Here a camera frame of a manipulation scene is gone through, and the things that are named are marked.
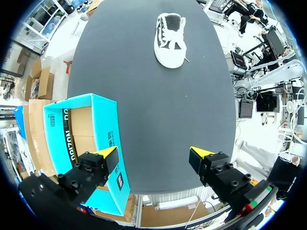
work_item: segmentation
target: machine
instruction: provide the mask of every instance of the machine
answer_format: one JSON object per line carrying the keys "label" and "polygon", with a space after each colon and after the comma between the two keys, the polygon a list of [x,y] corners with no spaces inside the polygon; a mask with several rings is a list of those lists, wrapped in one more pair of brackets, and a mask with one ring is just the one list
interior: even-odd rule
{"label": "machine", "polygon": [[230,53],[225,55],[225,59],[230,73],[243,75],[246,72],[247,67],[242,55],[230,51]]}
{"label": "machine", "polygon": [[[59,174],[59,184],[44,174],[31,175],[23,180],[19,189],[31,210],[42,223],[50,228],[104,227],[123,229],[102,219],[93,218],[78,211],[98,185],[103,186],[118,162],[117,148],[96,153],[86,152],[78,157],[78,163],[65,174]],[[196,147],[190,148],[189,163],[200,176],[203,185],[210,185],[224,203],[232,209],[223,225],[229,229],[243,229],[258,225],[263,219],[259,214],[277,193],[277,187],[267,181],[253,186],[250,174],[242,174],[222,152],[213,153]]]}
{"label": "machine", "polygon": [[236,220],[239,228],[259,221],[259,214],[276,195],[278,188],[262,180],[255,186],[250,174],[243,174],[229,163],[229,157],[196,147],[190,148],[189,163],[200,176],[202,184],[208,184],[220,200],[232,208],[225,223]]}

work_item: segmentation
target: computer monitor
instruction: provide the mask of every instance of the computer monitor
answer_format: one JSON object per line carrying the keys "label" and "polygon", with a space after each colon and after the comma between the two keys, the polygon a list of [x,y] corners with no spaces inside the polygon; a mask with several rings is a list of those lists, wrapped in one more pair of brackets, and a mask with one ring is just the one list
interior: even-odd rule
{"label": "computer monitor", "polygon": [[279,98],[275,96],[272,91],[260,92],[256,98],[257,112],[279,112]]}
{"label": "computer monitor", "polygon": [[239,107],[239,118],[251,118],[253,114],[253,105],[252,101],[241,100]]}
{"label": "computer monitor", "polygon": [[297,111],[297,124],[303,126],[304,125],[304,107],[301,107]]}
{"label": "computer monitor", "polygon": [[285,49],[280,41],[277,33],[275,30],[271,29],[267,34],[267,40],[270,43],[270,46],[273,50],[273,53],[275,54],[276,58],[284,53]]}
{"label": "computer monitor", "polygon": [[234,61],[234,64],[242,69],[247,69],[244,58],[242,55],[239,55],[233,51],[230,51],[231,57]]}

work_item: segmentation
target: brown cardboard box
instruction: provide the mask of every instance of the brown cardboard box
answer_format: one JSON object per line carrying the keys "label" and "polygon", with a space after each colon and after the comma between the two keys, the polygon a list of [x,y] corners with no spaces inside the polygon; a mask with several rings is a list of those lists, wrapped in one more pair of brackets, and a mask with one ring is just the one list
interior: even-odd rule
{"label": "brown cardboard box", "polygon": [[133,215],[133,210],[134,210],[134,204],[135,204],[135,195],[129,195],[126,209],[124,216],[115,216],[107,213],[103,213],[97,210],[92,209],[94,214],[99,217],[107,218],[107,219],[112,219],[112,220],[118,220],[118,221],[123,221],[123,222],[132,222],[132,215]]}
{"label": "brown cardboard box", "polygon": [[29,99],[32,99],[31,89],[32,85],[35,84],[36,79],[39,79],[38,98],[51,100],[54,75],[50,73],[50,67],[42,69],[40,59],[38,59],[32,66],[32,77],[28,76],[24,100],[29,101]]}
{"label": "brown cardboard box", "polygon": [[71,109],[71,128],[77,155],[96,152],[92,107]]}
{"label": "brown cardboard box", "polygon": [[21,175],[21,177],[22,177],[23,180],[29,176],[29,174],[27,173],[27,171],[20,172],[20,175]]}
{"label": "brown cardboard box", "polygon": [[43,107],[44,105],[50,103],[52,103],[51,100],[29,101],[29,121],[33,146],[39,165],[41,166],[44,174],[48,177],[56,174],[46,142],[43,117]]}
{"label": "brown cardboard box", "polygon": [[94,13],[94,11],[96,10],[96,8],[99,6],[99,4],[102,2],[103,0],[94,0],[92,2],[92,4],[90,5],[90,7],[87,9],[86,14],[87,16],[91,17],[92,14]]}
{"label": "brown cardboard box", "polygon": [[59,184],[58,177],[56,175],[50,176],[49,179],[52,180],[54,183]]}
{"label": "brown cardboard box", "polygon": [[17,63],[24,64],[24,65],[27,64],[29,56],[30,56],[29,51],[26,50],[25,48],[22,48],[17,58]]}
{"label": "brown cardboard box", "polygon": [[30,128],[30,118],[29,118],[29,106],[24,105],[24,130],[25,130],[25,136],[27,137],[27,144],[29,147],[30,155],[32,157],[33,164],[36,168],[36,170],[40,170],[41,166],[39,164],[37,154],[33,145],[33,140],[31,136],[31,128]]}
{"label": "brown cardboard box", "polygon": [[[154,207],[142,207],[141,227],[162,227],[185,223],[189,221],[194,211],[194,208],[189,209],[189,207],[164,210],[155,210]],[[200,202],[191,220],[202,218],[208,214],[209,212]]]}

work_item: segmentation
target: cyan cardboard box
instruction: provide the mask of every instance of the cyan cardboard box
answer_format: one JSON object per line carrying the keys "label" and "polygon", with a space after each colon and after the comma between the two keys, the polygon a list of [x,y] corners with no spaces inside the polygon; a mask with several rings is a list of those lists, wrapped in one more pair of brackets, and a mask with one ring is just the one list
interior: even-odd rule
{"label": "cyan cardboard box", "polygon": [[119,163],[109,175],[107,189],[96,189],[84,205],[123,216],[130,186],[120,145],[117,102],[89,93],[48,104],[44,106],[44,125],[48,149],[57,174],[72,169],[75,156],[85,151],[118,147]]}

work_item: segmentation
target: cardboard box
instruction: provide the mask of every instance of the cardboard box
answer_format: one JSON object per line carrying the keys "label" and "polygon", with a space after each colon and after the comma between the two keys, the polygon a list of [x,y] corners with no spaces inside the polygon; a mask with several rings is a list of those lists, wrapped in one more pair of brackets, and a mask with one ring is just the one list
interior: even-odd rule
{"label": "cardboard box", "polygon": [[42,69],[40,59],[38,59],[32,66],[32,77],[28,76],[24,100],[28,102],[29,99],[33,99],[31,95],[34,85],[37,83],[36,79],[39,79],[38,99],[51,100],[54,75],[50,73],[50,67]]}
{"label": "cardboard box", "polygon": [[43,107],[50,104],[51,100],[30,100],[29,101],[29,122],[31,137],[33,141],[34,152],[36,154],[36,160],[38,161],[37,170],[42,169],[44,174],[48,177],[56,174],[53,167],[51,157],[49,154],[48,146],[45,138],[45,128],[44,128],[44,116]]}
{"label": "cardboard box", "polygon": [[99,4],[102,2],[103,0],[94,0],[92,2],[92,4],[90,5],[90,7],[87,9],[86,14],[87,16],[91,17],[92,14],[95,12],[96,8],[99,6]]}
{"label": "cardboard box", "polygon": [[54,183],[59,184],[58,177],[56,175],[50,176],[49,179],[52,180]]}
{"label": "cardboard box", "polygon": [[25,48],[22,48],[17,58],[17,63],[26,65],[28,62],[29,56],[30,56],[30,52],[26,50]]}
{"label": "cardboard box", "polygon": [[24,180],[25,178],[29,177],[29,174],[27,173],[27,171],[23,171],[19,173],[21,175],[21,178]]}
{"label": "cardboard box", "polygon": [[25,136],[27,140],[27,144],[29,147],[30,155],[32,157],[33,164],[36,168],[36,170],[40,170],[41,166],[39,164],[37,154],[33,145],[32,135],[31,135],[31,128],[30,128],[30,117],[29,117],[29,106],[24,105],[24,130],[25,130]]}
{"label": "cardboard box", "polygon": [[89,93],[44,106],[45,135],[56,173],[66,173],[85,151],[113,146],[118,163],[107,189],[96,189],[84,204],[98,211],[124,216],[130,186],[121,152],[117,103]]}
{"label": "cardboard box", "polygon": [[135,204],[135,195],[130,195],[127,201],[125,213],[123,217],[110,215],[107,213],[100,212],[98,210],[92,209],[93,213],[96,216],[111,219],[111,220],[118,220],[123,222],[132,222],[132,215],[134,210],[134,204]]}
{"label": "cardboard box", "polygon": [[[162,227],[186,223],[194,211],[194,208],[189,209],[188,206],[164,210],[155,210],[154,207],[142,207],[141,227]],[[209,212],[203,203],[200,202],[191,220],[207,215],[209,215]]]}

